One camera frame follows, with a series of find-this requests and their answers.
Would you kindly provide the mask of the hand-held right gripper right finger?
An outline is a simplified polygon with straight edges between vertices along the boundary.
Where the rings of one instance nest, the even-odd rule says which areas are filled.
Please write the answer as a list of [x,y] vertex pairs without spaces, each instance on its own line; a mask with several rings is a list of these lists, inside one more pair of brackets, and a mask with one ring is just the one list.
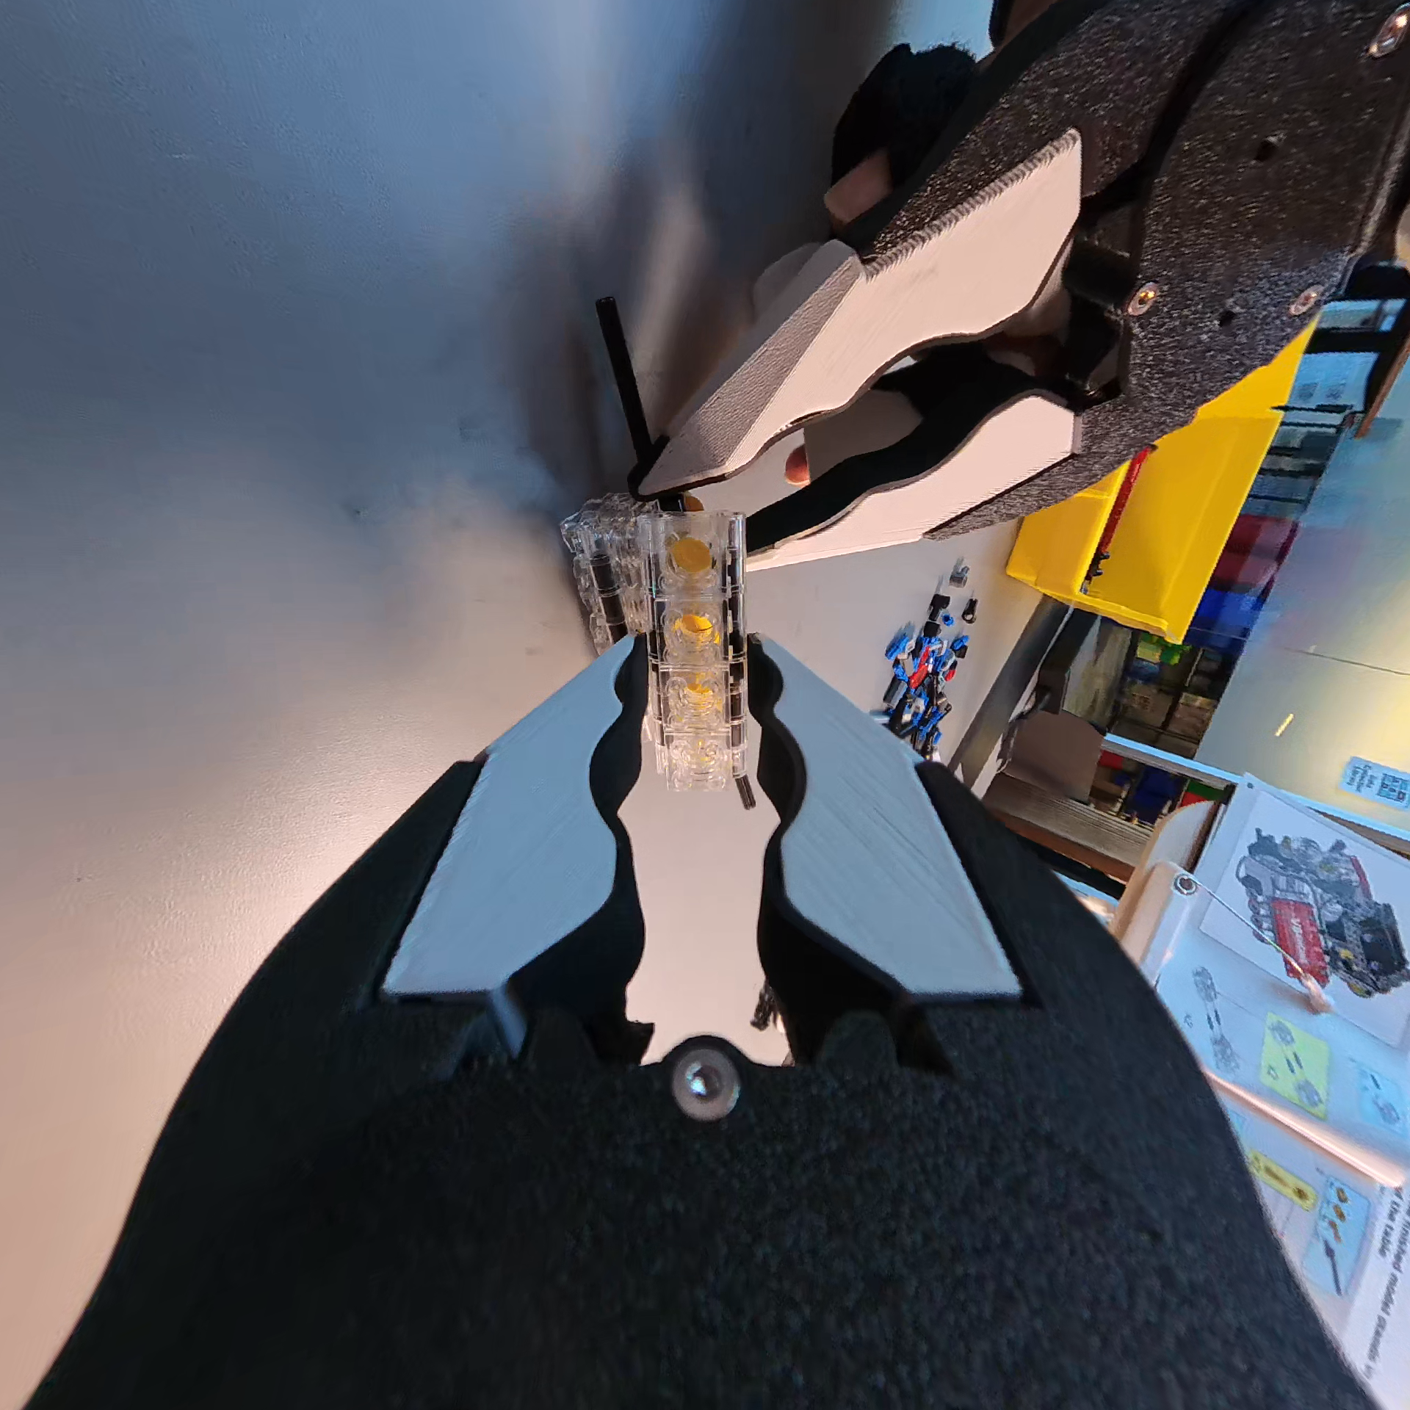
[[794,1062],[874,1013],[908,1046],[931,1007],[1024,998],[917,754],[780,642],[758,635],[765,848],[758,955]]

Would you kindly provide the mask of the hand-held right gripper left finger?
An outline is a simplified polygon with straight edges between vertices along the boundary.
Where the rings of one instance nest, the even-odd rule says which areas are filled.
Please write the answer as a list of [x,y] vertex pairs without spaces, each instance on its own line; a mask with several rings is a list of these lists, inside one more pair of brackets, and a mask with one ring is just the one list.
[[618,808],[642,767],[645,676],[645,642],[625,635],[482,749],[384,997],[485,998],[507,1049],[545,1010],[625,1013],[645,924]]

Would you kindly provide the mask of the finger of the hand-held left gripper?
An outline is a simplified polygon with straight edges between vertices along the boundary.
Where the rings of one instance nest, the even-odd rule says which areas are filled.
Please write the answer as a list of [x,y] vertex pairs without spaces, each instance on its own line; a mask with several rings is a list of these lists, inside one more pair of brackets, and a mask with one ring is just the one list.
[[748,516],[748,564],[913,546],[1070,459],[1072,412],[995,360],[922,360],[804,434],[812,481]]
[[906,355],[1031,310],[1081,212],[1070,129],[874,264],[825,241],[736,339],[645,472],[645,499],[721,481],[839,414]]

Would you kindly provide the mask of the clear toy cylinder block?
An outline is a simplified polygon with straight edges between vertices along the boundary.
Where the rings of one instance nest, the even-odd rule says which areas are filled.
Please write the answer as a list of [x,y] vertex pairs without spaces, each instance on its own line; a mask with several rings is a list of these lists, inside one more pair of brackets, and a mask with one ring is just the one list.
[[673,791],[748,785],[748,521],[730,512],[653,512],[645,558],[650,740]]
[[558,521],[595,654],[650,632],[639,521],[653,512],[655,503],[604,495]]

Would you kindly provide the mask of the yellow piston crankshaft assembly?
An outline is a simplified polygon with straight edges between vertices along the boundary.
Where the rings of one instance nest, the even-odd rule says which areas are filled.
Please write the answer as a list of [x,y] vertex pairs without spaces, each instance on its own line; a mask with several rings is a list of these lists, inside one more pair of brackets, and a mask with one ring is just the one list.
[[701,508],[682,491],[639,499],[642,473],[665,448],[650,434],[611,297],[595,303],[630,448],[625,491],[576,516],[572,539],[590,632],[599,650],[636,635],[645,650],[642,740],[671,791],[733,791],[748,812],[749,676],[748,676],[748,521]]

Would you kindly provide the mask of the person's left hand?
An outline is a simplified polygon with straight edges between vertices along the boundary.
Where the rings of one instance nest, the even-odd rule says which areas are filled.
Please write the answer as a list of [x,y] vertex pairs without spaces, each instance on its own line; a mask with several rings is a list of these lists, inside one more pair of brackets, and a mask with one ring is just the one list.
[[976,73],[979,60],[952,45],[883,55],[836,125],[825,192],[836,236],[919,173]]

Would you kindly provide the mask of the heap of mixed toy parts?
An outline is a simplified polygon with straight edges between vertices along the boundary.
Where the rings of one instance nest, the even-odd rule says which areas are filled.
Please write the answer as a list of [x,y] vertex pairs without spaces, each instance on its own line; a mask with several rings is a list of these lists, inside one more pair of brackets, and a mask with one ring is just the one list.
[[1086,562],[1086,572],[1083,572],[1083,583],[1081,583],[1081,591],[1086,597],[1092,591],[1092,585],[1105,577],[1105,564],[1106,564],[1106,558],[1109,558],[1109,547],[1115,547],[1115,539],[1117,539],[1117,528],[1121,528],[1121,519],[1123,519],[1123,512],[1129,512],[1129,503],[1132,503],[1132,495],[1134,495],[1134,489],[1138,489],[1138,477],[1142,477],[1142,472],[1144,472],[1144,466],[1146,466],[1146,459],[1155,453],[1155,444],[1144,444],[1123,467],[1121,467],[1121,477],[1117,477],[1117,495],[1115,495],[1115,503],[1109,503],[1109,512],[1106,512],[1106,521],[1105,521],[1105,528],[1100,528],[1100,539],[1096,539],[1096,547],[1093,547],[1093,554],[1092,554],[1092,562]]

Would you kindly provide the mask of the pile of small toy parts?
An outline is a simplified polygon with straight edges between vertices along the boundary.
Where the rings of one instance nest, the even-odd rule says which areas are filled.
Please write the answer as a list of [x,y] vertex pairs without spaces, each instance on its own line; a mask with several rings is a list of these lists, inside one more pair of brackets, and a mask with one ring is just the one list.
[[888,685],[878,722],[917,749],[925,764],[938,759],[943,730],[952,717],[950,685],[970,657],[979,599],[970,591],[970,562],[938,577],[925,615],[892,632],[884,645]]

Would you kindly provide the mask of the yellow plastic bin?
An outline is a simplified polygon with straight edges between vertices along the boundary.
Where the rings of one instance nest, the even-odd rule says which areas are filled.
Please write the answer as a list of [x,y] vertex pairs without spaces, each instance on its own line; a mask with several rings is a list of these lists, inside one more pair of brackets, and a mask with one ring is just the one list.
[[1307,344],[1301,330],[1269,367],[1204,404],[1146,459],[1105,577],[1081,591],[1121,467],[1028,516],[1006,577],[1121,627],[1180,642],[1282,421]]

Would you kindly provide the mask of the open instruction booklet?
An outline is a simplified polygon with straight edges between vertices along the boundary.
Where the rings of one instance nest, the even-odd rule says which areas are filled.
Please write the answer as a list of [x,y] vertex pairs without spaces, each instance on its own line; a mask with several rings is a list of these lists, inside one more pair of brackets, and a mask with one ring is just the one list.
[[1407,1191],[1407,858],[1246,777],[1192,872],[1142,972],[1338,1341],[1380,1197]]

